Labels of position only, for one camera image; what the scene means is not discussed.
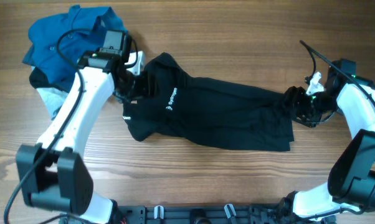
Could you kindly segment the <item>black polo shirt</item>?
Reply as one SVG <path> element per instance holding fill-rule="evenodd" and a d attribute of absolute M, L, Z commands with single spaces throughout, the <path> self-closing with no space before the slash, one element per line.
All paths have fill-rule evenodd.
<path fill-rule="evenodd" d="M 286 152 L 294 141 L 282 94 L 255 86 L 191 77 L 168 53 L 149 61 L 158 93 L 123 105 L 133 139 L 154 133 L 228 150 Z"/>

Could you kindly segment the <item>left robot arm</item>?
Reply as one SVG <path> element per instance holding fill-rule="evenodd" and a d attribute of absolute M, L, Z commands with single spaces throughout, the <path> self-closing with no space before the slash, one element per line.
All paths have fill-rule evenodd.
<path fill-rule="evenodd" d="M 72 62 L 75 80 L 52 124 L 34 146 L 16 154 L 21 194 L 29 207 L 56 211 L 58 219 L 81 223 L 126 223 L 114 200 L 93 189 L 83 155 L 87 139 L 109 97 L 124 103 L 149 98 L 155 81 L 141 73 L 143 53 L 131 35 L 109 30 L 102 47 Z"/>

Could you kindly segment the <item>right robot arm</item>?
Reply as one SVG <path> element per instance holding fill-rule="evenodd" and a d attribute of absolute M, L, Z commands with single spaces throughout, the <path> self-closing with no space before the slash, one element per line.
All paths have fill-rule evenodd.
<path fill-rule="evenodd" d="M 356 75 L 356 63 L 329 64 L 326 83 L 315 72 L 308 89 L 289 88 L 283 105 L 292 118 L 310 128 L 323 114 L 342 114 L 352 140 L 330 171 L 328 181 L 311 190 L 292 192 L 274 207 L 254 208 L 272 223 L 331 223 L 339 213 L 375 212 L 375 85 Z"/>

